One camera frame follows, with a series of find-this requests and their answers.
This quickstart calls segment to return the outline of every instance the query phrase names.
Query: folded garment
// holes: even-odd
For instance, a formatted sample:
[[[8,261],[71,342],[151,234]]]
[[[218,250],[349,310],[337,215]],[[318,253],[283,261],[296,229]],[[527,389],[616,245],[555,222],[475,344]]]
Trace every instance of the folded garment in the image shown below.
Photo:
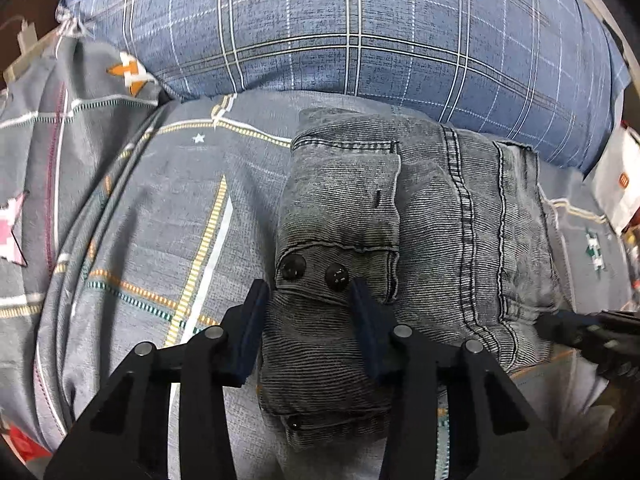
[[[261,361],[225,392],[239,478],[376,478],[389,392],[364,375],[345,292],[325,282],[331,264],[367,278],[417,330],[482,341],[558,439],[577,427],[599,388],[593,367],[532,324],[631,295],[578,171],[352,96],[162,104],[145,76],[133,97],[136,63],[60,37],[0,103],[0,200],[22,197],[3,215],[26,264],[0,259],[0,407],[18,427],[55,449],[136,343],[187,341],[263,278]],[[306,265],[295,282],[282,273],[292,255]]]
[[[582,0],[62,0],[69,16],[183,98],[362,96],[584,172],[630,80]]]

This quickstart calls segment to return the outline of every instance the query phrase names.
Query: maroon stripe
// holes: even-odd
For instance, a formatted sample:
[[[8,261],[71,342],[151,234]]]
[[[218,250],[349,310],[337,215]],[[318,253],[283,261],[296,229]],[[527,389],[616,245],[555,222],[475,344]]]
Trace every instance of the maroon stripe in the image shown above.
[[[55,254],[53,254],[53,250],[51,248],[51,231],[53,229],[51,221],[51,196],[53,186],[53,172],[55,171],[54,162],[56,160],[56,146],[58,144],[58,135],[60,134],[62,121],[64,120],[64,118],[62,119],[62,121],[60,120],[60,111],[62,110],[64,104],[64,96],[65,85],[64,83],[60,83],[60,95],[58,96],[58,104],[56,105],[56,116],[54,118],[53,124],[51,125],[51,143],[49,145],[49,161],[47,163],[47,187],[44,202],[44,250],[49,272],[53,270],[53,259],[55,257]]]

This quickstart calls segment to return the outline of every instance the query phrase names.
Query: black button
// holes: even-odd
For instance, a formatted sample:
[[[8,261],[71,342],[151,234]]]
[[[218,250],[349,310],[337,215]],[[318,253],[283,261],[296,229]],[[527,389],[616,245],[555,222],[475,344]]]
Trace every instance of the black button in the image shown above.
[[[324,280],[331,290],[340,292],[349,284],[349,271],[341,264],[331,264],[326,268]]]
[[[280,264],[283,280],[298,280],[305,275],[306,260],[300,254],[288,254]]]

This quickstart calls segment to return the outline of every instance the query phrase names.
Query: plaid pattern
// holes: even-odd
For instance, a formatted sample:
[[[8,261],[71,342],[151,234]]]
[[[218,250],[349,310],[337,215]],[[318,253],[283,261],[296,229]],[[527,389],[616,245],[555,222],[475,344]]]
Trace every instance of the plaid pattern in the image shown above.
[[[588,170],[630,78],[581,0],[62,0],[177,96],[315,90],[405,105]]]

